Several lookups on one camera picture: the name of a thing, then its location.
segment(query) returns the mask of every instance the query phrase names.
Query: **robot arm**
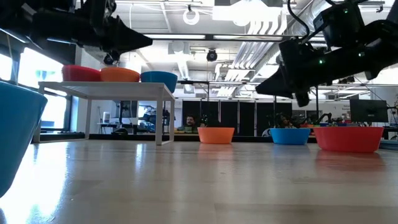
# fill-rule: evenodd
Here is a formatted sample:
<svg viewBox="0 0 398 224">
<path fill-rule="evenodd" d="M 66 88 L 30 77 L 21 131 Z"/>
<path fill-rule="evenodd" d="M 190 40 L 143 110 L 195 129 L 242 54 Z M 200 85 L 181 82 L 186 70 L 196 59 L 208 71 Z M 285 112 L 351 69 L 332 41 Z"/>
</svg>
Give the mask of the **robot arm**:
<svg viewBox="0 0 398 224">
<path fill-rule="evenodd" d="M 278 71 L 256 91 L 289 98 L 294 94 L 298 105 L 305 106 L 312 86 L 331 85 L 333 80 L 360 72 L 372 80 L 383 68 L 398 63 L 398 1 L 386 20 L 366 26 L 359 2 L 346 0 L 325 9 L 313 21 L 314 33 L 304 39 L 281 42 Z M 321 31 L 328 46 L 326 52 L 314 49 L 308 42 Z"/>
<path fill-rule="evenodd" d="M 42 49 L 47 41 L 98 47 L 108 53 L 104 62 L 112 64 L 125 52 L 152 45 L 119 16 L 111 17 L 115 10 L 114 0 L 86 0 L 76 10 L 75 0 L 4 0 L 0 29 Z"/>
</svg>

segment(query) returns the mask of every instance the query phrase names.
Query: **orange bowl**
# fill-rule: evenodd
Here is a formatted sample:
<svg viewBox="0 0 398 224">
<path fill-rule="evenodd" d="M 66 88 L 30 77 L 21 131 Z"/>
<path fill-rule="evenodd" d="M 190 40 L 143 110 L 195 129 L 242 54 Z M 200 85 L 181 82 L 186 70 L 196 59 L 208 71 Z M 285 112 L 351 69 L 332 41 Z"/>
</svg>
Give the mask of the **orange bowl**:
<svg viewBox="0 0 398 224">
<path fill-rule="evenodd" d="M 126 68 L 108 67 L 101 69 L 103 82 L 139 82 L 139 73 Z"/>
<path fill-rule="evenodd" d="M 207 144 L 229 144 L 235 128 L 198 128 L 199 139 Z"/>
</svg>

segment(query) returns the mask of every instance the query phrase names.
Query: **camera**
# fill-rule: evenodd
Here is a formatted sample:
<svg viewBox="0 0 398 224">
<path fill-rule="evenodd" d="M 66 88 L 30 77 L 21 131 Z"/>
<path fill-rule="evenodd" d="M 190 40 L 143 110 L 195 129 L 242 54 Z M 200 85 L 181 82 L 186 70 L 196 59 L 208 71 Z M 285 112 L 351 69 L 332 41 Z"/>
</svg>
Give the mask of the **camera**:
<svg viewBox="0 0 398 224">
<path fill-rule="evenodd" d="M 206 57 L 208 62 L 214 62 L 215 60 L 217 60 L 217 53 L 215 49 L 210 49 L 209 52 L 207 53 L 207 57 Z"/>
</svg>

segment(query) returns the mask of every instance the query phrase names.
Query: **wooden floor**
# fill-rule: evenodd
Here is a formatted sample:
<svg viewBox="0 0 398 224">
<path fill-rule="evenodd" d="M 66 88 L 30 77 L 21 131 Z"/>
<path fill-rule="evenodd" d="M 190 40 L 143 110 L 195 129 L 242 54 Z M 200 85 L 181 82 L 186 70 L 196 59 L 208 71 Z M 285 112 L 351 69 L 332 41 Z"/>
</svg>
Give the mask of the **wooden floor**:
<svg viewBox="0 0 398 224">
<path fill-rule="evenodd" d="M 398 153 L 316 144 L 30 146 L 0 223 L 397 223 Z"/>
</svg>

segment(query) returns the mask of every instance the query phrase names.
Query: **blue bowl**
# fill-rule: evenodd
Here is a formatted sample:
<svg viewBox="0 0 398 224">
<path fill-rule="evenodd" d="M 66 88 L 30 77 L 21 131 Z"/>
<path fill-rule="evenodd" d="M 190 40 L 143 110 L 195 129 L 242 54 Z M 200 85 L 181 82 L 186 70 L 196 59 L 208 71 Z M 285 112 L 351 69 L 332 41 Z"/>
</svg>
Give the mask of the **blue bowl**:
<svg viewBox="0 0 398 224">
<path fill-rule="evenodd" d="M 34 91 L 0 82 L 0 102 L 1 198 L 14 181 L 47 99 Z"/>
<path fill-rule="evenodd" d="M 310 132 L 310 128 L 271 128 L 275 144 L 305 145 Z"/>
<path fill-rule="evenodd" d="M 174 93 L 177 75 L 170 72 L 144 72 L 141 74 L 141 82 L 164 83 Z"/>
</svg>

